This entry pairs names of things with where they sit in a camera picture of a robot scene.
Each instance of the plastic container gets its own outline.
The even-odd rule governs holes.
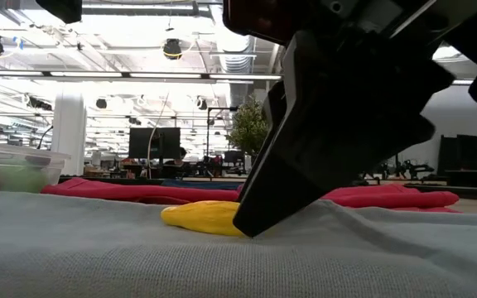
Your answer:
[[[39,193],[56,185],[67,154],[0,144],[0,190]]]

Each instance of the gray cloth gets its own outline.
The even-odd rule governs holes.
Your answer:
[[[248,239],[163,208],[0,192],[0,297],[477,297],[477,214],[321,201]]]

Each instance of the pink fabric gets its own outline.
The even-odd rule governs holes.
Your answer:
[[[235,190],[198,190],[155,185],[115,185],[73,178],[59,185],[48,185],[42,194],[112,199],[144,204],[187,204],[201,200],[235,201]],[[322,199],[350,208],[382,207],[421,212],[457,212],[448,208],[458,196],[447,191],[421,193],[400,185],[358,186],[333,190]]]

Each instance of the potted plant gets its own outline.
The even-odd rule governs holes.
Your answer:
[[[263,106],[254,97],[246,99],[233,117],[233,129],[228,135],[231,145],[253,159],[261,151],[268,132]]]

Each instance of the wall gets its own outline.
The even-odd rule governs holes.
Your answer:
[[[422,115],[434,123],[436,134],[430,141],[399,153],[401,161],[411,159],[437,168],[441,135],[477,136],[477,103],[468,94],[468,86],[452,86],[435,94]]]

